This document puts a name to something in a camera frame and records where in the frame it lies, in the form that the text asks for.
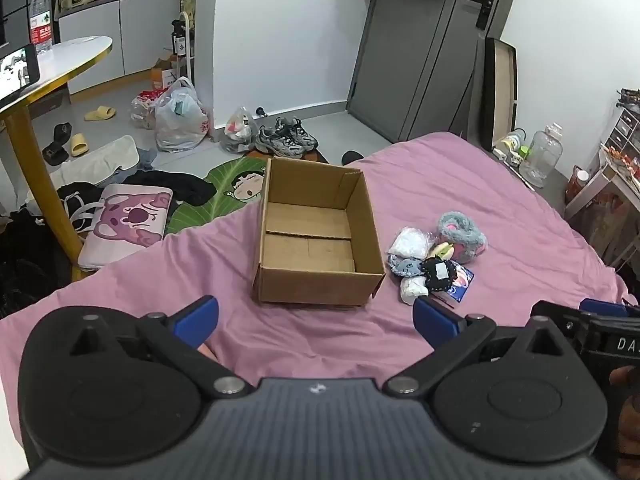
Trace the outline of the person's right hand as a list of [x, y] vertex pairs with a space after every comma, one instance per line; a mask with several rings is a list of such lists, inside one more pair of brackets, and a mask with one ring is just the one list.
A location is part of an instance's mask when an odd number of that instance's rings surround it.
[[620, 479], [638, 479], [640, 476], [638, 367], [625, 366], [613, 370], [610, 383], [615, 387], [626, 387], [630, 393], [618, 416], [616, 474]]

